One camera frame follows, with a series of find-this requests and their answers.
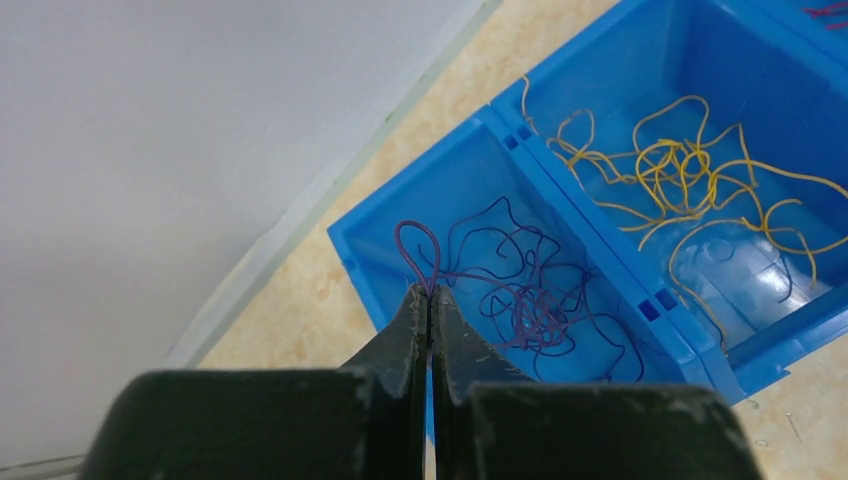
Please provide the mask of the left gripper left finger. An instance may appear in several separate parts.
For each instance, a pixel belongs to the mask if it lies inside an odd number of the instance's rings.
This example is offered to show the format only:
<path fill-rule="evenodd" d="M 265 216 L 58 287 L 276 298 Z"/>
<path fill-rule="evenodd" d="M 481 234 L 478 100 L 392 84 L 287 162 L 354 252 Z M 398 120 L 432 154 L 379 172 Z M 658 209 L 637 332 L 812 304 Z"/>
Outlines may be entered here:
<path fill-rule="evenodd" d="M 420 479 L 428 299 L 328 369 L 158 370 L 114 401 L 83 479 Z"/>

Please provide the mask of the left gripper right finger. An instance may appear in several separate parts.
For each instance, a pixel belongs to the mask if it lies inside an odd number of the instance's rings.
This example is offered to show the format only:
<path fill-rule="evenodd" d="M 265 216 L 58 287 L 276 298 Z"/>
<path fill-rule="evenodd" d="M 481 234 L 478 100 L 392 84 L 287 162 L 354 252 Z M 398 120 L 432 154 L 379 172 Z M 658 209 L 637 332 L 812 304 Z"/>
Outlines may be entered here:
<path fill-rule="evenodd" d="M 430 300 L 440 479 L 758 479 L 732 410 L 675 384 L 530 379 L 464 319 L 451 291 Z"/>

